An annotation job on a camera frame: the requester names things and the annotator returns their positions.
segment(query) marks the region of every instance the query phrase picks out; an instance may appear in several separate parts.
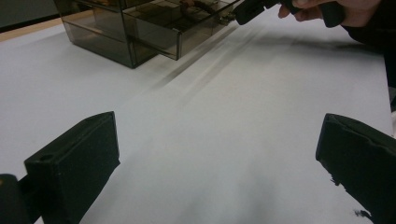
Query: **white table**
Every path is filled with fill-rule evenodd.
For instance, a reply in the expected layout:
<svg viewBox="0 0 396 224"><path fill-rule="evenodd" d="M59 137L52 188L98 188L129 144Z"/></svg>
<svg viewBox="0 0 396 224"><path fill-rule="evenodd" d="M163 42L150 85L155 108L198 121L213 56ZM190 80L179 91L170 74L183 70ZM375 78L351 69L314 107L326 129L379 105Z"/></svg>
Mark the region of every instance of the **white table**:
<svg viewBox="0 0 396 224"><path fill-rule="evenodd" d="M121 165L81 223L371 223L315 151L326 113L392 134L383 59L276 13L135 70L62 25L1 42L0 173L22 178L30 155L113 110Z"/></svg>

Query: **gray wall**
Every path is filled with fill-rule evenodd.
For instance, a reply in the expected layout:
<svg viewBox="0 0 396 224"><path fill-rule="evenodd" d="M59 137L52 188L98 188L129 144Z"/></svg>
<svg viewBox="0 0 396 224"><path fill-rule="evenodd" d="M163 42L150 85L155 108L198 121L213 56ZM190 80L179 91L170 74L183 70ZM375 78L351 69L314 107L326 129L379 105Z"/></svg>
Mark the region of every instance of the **gray wall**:
<svg viewBox="0 0 396 224"><path fill-rule="evenodd" d="M53 0L0 0L0 28L57 13Z"/></svg>

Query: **finger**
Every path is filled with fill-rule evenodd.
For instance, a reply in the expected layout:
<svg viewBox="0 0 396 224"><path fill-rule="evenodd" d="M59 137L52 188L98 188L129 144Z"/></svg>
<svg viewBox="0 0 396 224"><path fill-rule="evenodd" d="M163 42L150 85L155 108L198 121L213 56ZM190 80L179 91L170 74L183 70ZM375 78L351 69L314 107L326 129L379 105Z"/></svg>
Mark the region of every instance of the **finger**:
<svg viewBox="0 0 396 224"><path fill-rule="evenodd" d="M318 7L311 7L297 12L294 17L297 21L312 21L322 19L322 14Z"/></svg>
<svg viewBox="0 0 396 224"><path fill-rule="evenodd" d="M282 5L282 6L280 7L280 9L279 9L279 13L277 14L277 16L278 16L280 19L283 19L283 18L289 16L289 14L290 14L290 11L288 10L288 8L285 7L284 5Z"/></svg>
<svg viewBox="0 0 396 224"><path fill-rule="evenodd" d="M334 0L292 0L293 5L299 8L316 7L328 2L334 2Z"/></svg>

